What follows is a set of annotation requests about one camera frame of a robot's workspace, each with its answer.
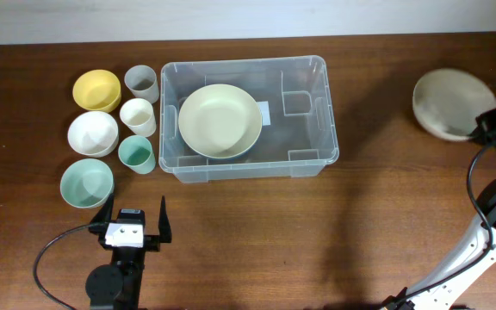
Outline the beige plastic plate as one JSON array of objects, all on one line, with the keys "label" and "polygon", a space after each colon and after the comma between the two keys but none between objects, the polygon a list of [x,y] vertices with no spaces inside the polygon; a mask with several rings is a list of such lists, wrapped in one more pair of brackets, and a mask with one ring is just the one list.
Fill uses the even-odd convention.
[{"label": "beige plastic plate", "polygon": [[184,142],[199,138],[229,143],[254,140],[263,130],[256,100],[230,84],[211,84],[194,91],[180,108],[177,124]]},{"label": "beige plastic plate", "polygon": [[412,111],[418,124],[447,141],[469,141],[476,136],[476,118],[496,109],[491,89],[465,71],[443,68],[424,74],[412,93]]}]

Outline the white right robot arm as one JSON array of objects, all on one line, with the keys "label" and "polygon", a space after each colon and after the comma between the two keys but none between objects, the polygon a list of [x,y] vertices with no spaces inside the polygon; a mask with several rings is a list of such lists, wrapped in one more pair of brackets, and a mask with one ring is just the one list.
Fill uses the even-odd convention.
[{"label": "white right robot arm", "polygon": [[458,298],[496,263],[496,178],[480,196],[472,189],[472,176],[479,159],[491,148],[496,150],[496,108],[476,118],[477,140],[484,146],[468,167],[466,187],[476,211],[468,230],[456,247],[423,280],[382,304],[386,310],[457,309]]}]

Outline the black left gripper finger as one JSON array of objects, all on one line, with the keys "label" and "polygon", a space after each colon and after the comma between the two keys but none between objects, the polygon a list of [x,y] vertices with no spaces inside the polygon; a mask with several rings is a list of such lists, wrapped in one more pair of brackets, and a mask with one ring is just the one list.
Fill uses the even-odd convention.
[{"label": "black left gripper finger", "polygon": [[172,242],[171,224],[166,211],[165,197],[162,196],[158,218],[159,242],[161,244],[169,244]]},{"label": "black left gripper finger", "polygon": [[104,202],[101,209],[90,221],[89,232],[95,235],[101,235],[107,231],[108,225],[111,222],[115,195],[110,194]]}]

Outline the blue plastic plate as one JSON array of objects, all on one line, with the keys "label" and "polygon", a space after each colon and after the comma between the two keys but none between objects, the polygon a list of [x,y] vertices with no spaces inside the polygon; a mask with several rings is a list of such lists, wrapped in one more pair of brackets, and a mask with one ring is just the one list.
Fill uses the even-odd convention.
[{"label": "blue plastic plate", "polygon": [[202,155],[205,158],[226,160],[238,158],[246,154],[256,145],[258,138],[242,140],[239,139],[234,143],[225,142],[215,139],[195,139],[193,141],[185,141],[185,144],[196,154]]}]

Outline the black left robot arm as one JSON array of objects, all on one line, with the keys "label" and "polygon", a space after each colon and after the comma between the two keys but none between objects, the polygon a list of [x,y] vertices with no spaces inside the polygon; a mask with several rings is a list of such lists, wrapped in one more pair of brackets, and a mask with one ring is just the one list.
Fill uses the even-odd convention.
[{"label": "black left robot arm", "polygon": [[110,196],[92,218],[89,232],[100,246],[111,251],[111,261],[90,272],[85,291],[91,309],[137,309],[147,252],[159,252],[172,241],[165,199],[160,202],[158,234],[145,233],[146,214],[140,209],[119,211],[111,218],[114,197]]}]

